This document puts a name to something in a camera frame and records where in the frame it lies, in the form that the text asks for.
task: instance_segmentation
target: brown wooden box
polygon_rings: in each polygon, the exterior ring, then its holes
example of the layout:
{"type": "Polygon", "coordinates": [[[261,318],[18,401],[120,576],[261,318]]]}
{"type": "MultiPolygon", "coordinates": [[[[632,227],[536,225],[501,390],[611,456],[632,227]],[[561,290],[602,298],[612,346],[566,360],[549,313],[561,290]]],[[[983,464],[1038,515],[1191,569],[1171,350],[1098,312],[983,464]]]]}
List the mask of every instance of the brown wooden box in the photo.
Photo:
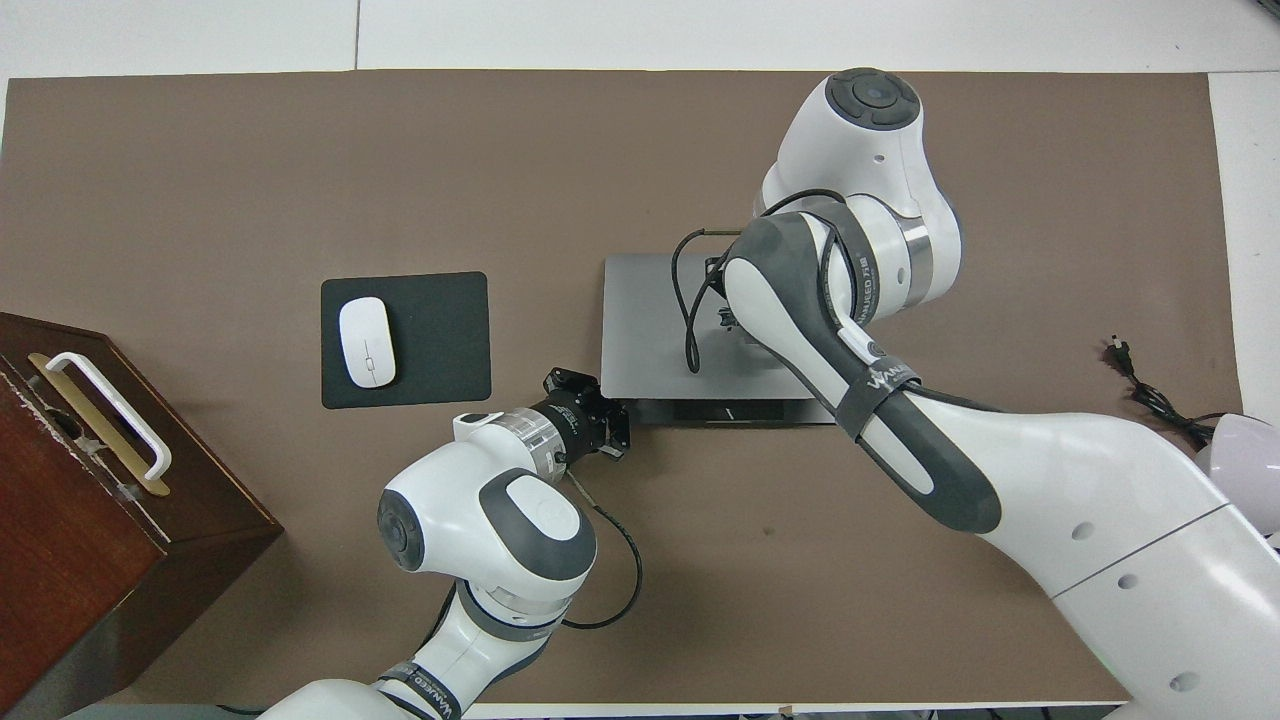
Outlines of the brown wooden box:
{"type": "MultiPolygon", "coordinates": [[[[79,369],[63,373],[155,457],[79,369]]],[[[110,340],[0,313],[5,720],[61,717],[128,685],[280,532],[110,340]],[[93,450],[100,433],[28,357],[64,351],[88,357],[168,445],[168,496],[141,487],[113,450],[93,450]]]]}

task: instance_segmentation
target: black mouse pad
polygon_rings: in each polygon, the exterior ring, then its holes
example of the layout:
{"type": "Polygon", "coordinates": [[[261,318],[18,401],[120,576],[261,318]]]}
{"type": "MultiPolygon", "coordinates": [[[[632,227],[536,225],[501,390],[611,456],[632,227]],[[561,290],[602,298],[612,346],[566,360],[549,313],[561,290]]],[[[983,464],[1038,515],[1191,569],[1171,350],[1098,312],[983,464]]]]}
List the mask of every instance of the black mouse pad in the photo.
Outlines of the black mouse pad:
{"type": "Polygon", "coordinates": [[[339,278],[320,286],[320,395],[325,407],[372,407],[486,400],[489,282],[484,273],[339,278]],[[338,311],[357,297],[387,306],[396,378],[383,387],[352,382],[338,311]]]}

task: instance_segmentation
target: drawer handle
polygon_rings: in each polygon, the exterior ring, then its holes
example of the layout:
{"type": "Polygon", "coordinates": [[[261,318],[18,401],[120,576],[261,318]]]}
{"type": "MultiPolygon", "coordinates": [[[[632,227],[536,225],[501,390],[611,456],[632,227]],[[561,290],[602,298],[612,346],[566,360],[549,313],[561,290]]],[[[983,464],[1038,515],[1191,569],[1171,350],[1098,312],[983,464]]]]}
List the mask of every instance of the drawer handle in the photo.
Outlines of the drawer handle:
{"type": "Polygon", "coordinates": [[[136,433],[138,433],[142,442],[147,443],[147,447],[155,452],[155,462],[151,464],[151,468],[143,474],[143,478],[147,480],[159,479],[160,475],[169,469],[169,462],[173,461],[173,454],[169,452],[169,446],[160,439],[160,436],[151,429],[151,425],[142,419],[142,415],[138,415],[138,411],[129,405],[129,401],[124,400],[124,397],[116,392],[115,387],[111,386],[111,380],[108,380],[88,357],[84,357],[78,352],[59,352],[45,365],[45,369],[60,373],[68,363],[76,365],[82,373],[84,373],[84,377],[93,383],[93,387],[102,393],[102,397],[105,397],[115,407],[120,416],[124,418],[124,421],[128,423],[136,433]]]}

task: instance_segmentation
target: white floor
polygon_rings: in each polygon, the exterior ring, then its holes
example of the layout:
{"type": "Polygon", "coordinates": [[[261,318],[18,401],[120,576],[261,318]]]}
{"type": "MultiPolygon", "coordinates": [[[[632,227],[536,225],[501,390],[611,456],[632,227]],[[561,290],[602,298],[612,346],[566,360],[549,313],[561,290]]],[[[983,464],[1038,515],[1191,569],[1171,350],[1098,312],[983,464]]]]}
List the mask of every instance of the white floor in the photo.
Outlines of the white floor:
{"type": "Polygon", "coordinates": [[[0,94],[12,77],[854,65],[1212,73],[1240,389],[1280,424],[1280,19],[1252,0],[0,0],[0,94]]]}

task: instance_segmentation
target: white mouse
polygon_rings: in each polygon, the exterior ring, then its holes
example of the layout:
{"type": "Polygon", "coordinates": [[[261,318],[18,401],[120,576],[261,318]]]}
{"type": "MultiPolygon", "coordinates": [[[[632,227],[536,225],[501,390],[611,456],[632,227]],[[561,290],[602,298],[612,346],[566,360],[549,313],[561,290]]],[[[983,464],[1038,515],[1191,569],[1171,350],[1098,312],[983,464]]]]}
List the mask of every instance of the white mouse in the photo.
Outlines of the white mouse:
{"type": "Polygon", "coordinates": [[[378,297],[357,297],[338,311],[338,337],[351,382],[364,388],[396,379],[396,355],[387,305],[378,297]]]}

